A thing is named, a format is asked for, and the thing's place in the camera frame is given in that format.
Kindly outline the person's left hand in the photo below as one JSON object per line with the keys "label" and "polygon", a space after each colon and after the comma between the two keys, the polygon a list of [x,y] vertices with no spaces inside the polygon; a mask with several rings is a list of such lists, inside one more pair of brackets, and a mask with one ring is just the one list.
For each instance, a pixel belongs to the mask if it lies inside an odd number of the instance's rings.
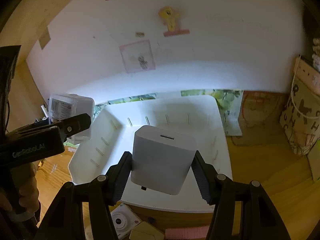
{"label": "person's left hand", "polygon": [[[39,190],[36,181],[37,168],[34,163],[30,164],[28,179],[19,187],[19,204],[26,208],[29,213],[35,213],[39,207]],[[5,211],[12,211],[12,205],[7,199],[7,195],[3,190],[3,183],[1,183],[1,209]]]}

